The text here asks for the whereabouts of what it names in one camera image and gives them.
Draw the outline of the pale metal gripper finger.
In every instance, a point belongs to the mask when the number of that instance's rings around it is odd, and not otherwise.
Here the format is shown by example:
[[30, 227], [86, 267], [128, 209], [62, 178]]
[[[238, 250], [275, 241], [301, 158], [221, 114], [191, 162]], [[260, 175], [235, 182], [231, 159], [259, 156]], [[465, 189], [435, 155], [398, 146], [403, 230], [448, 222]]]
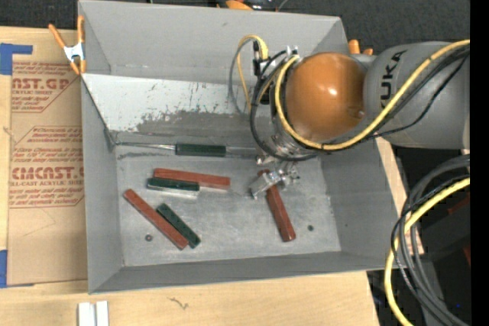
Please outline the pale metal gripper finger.
[[296, 165], [286, 165], [278, 169], [280, 183], [286, 188], [300, 180], [300, 174]]
[[250, 184], [250, 193], [253, 199], [265, 195], [267, 190], [279, 182], [279, 174], [276, 171], [263, 170], [257, 176], [257, 179]]

